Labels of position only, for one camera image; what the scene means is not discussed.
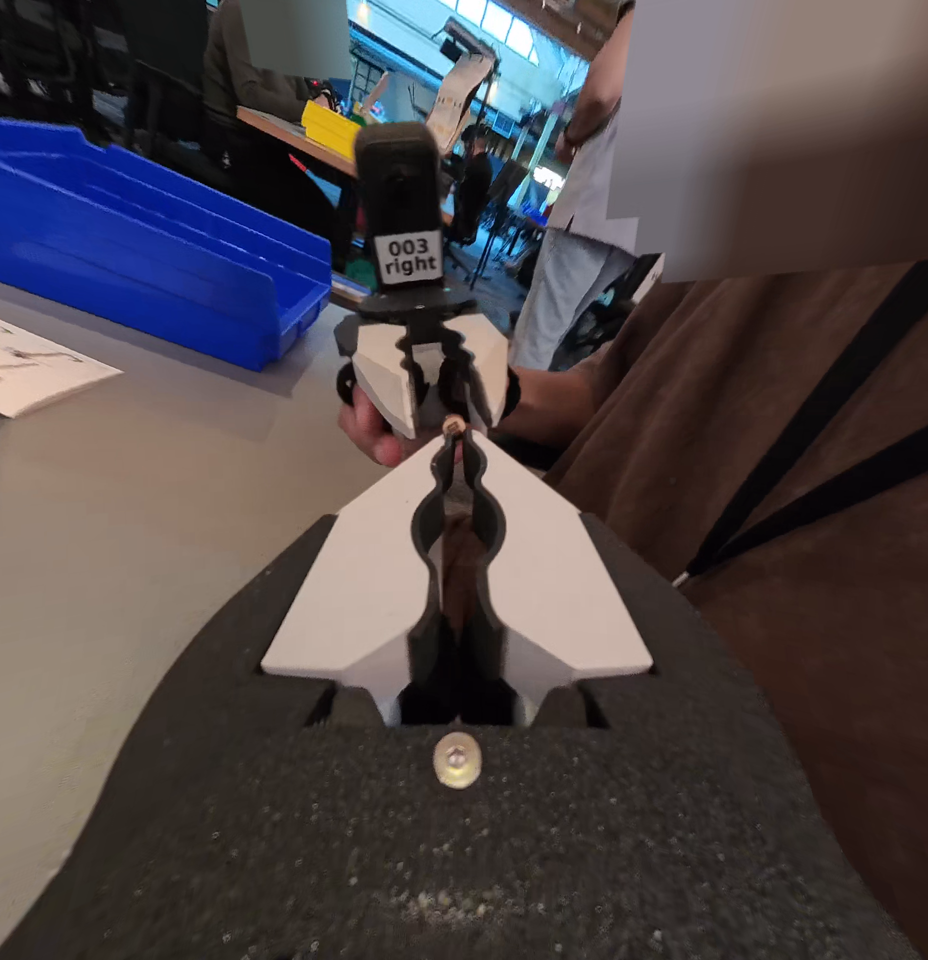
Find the person's right hand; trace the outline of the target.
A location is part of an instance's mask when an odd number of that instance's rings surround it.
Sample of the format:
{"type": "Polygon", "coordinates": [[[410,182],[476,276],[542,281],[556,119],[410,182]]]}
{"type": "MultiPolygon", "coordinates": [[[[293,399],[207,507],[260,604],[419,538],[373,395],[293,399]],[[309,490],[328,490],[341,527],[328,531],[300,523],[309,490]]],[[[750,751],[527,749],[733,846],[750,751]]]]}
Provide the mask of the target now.
{"type": "Polygon", "coordinates": [[[387,469],[397,468],[436,436],[434,431],[418,438],[392,432],[390,424],[360,386],[352,388],[350,404],[341,405],[337,422],[358,450],[387,469]]]}

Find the yellow plastic bin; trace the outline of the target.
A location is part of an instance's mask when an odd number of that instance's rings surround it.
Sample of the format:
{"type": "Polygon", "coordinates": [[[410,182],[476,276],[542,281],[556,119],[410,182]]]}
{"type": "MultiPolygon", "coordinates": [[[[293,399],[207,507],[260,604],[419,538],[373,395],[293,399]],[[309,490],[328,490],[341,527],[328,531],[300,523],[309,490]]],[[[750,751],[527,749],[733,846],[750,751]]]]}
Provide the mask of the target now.
{"type": "Polygon", "coordinates": [[[355,145],[362,124],[312,100],[304,107],[301,125],[308,140],[355,163],[355,145]]]}

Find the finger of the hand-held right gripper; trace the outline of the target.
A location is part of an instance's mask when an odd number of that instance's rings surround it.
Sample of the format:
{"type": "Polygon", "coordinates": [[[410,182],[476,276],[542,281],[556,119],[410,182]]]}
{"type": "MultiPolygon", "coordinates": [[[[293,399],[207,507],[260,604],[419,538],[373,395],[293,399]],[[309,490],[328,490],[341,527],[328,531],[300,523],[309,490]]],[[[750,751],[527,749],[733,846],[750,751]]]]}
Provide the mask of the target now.
{"type": "Polygon", "coordinates": [[[490,431],[505,415],[509,389],[508,341],[485,315],[460,315],[441,324],[443,359],[437,391],[446,411],[477,431],[490,431]]]}
{"type": "Polygon", "coordinates": [[[386,424],[410,441],[433,429],[434,343],[411,341],[394,323],[361,320],[351,365],[357,386],[386,424]]]}

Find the blue plastic bin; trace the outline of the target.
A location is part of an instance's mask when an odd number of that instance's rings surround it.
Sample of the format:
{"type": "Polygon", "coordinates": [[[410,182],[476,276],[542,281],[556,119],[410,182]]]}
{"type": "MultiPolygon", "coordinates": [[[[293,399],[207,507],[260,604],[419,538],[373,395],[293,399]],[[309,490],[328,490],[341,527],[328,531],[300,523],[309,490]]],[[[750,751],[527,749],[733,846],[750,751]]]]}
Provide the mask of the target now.
{"type": "Polygon", "coordinates": [[[0,118],[0,283],[259,372],[328,305],[328,240],[72,126],[0,118]]]}

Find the tan cardboard piece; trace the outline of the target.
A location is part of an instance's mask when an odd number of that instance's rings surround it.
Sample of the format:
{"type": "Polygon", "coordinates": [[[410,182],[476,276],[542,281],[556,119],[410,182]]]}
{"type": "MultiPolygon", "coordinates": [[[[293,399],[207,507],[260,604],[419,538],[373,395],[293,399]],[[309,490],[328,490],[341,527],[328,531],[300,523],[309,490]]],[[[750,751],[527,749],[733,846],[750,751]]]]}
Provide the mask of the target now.
{"type": "Polygon", "coordinates": [[[470,116],[471,103],[496,66],[494,54],[462,54],[443,79],[424,125],[441,157],[449,155],[470,116]]]}

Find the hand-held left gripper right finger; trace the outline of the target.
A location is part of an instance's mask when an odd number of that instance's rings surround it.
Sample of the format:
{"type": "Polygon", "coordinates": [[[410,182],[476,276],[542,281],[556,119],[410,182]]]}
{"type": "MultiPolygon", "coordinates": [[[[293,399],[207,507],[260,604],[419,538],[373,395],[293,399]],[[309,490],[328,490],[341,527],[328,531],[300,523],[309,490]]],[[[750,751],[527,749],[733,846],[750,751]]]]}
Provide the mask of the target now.
{"type": "Polygon", "coordinates": [[[580,681],[642,676],[653,658],[584,515],[489,438],[461,441],[472,527],[478,669],[516,695],[530,726],[547,696],[580,681]]]}

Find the wooden table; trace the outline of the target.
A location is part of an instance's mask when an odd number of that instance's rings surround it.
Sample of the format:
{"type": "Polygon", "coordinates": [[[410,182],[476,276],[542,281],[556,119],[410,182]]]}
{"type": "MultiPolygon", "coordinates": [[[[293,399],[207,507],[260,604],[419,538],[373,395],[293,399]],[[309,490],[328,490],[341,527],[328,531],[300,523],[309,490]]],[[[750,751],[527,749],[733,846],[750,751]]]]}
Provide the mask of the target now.
{"type": "Polygon", "coordinates": [[[242,105],[237,107],[236,117],[240,122],[266,136],[277,139],[288,147],[307,155],[313,162],[323,164],[351,181],[358,178],[358,170],[352,154],[341,152],[314,140],[301,124],[290,124],[279,117],[242,105]]]}

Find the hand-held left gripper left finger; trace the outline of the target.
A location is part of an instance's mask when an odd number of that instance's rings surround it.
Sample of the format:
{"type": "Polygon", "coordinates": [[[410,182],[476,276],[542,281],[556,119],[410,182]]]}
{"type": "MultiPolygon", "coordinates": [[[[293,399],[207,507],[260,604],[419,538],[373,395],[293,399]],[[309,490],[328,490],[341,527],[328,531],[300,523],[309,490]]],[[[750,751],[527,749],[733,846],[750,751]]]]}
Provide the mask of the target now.
{"type": "Polygon", "coordinates": [[[332,518],[260,664],[263,673],[365,690],[386,726],[434,675],[441,540],[454,445],[434,438],[332,518]]]}

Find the illustrated instruction booklet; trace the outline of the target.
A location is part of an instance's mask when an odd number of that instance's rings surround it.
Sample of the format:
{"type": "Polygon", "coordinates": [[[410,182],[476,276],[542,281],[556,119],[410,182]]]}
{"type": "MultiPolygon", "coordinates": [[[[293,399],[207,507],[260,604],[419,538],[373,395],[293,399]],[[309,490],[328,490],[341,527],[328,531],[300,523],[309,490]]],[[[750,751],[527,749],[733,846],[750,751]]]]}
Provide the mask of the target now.
{"type": "Polygon", "coordinates": [[[122,372],[0,319],[0,416],[15,419],[122,372]]]}

